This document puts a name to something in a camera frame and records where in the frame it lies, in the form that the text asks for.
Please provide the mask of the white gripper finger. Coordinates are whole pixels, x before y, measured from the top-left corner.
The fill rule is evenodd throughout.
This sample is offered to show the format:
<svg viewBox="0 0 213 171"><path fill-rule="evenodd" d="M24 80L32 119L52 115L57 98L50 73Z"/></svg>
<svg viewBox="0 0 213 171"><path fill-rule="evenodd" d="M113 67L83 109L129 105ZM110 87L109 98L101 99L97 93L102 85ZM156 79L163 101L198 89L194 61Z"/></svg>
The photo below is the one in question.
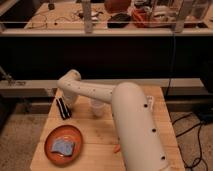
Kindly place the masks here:
<svg viewBox="0 0 213 171"><path fill-rule="evenodd" d="M102 117L105 113L105 103L96 99L90 100L92 113L96 117Z"/></svg>
<svg viewBox="0 0 213 171"><path fill-rule="evenodd" d="M78 99L78 94L70 90L63 90L62 99L69 108L72 108Z"/></svg>

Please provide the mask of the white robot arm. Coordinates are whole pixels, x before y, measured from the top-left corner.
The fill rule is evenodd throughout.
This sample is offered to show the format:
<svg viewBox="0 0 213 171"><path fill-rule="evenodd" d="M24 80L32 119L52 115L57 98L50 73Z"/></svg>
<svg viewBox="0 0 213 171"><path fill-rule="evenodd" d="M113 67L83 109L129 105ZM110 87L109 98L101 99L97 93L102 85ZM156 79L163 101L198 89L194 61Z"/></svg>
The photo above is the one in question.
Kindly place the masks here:
<svg viewBox="0 0 213 171"><path fill-rule="evenodd" d="M71 104L81 95L111 105L126 171L171 171L146 95L139 85L82 82L74 69L62 76L57 85Z"/></svg>

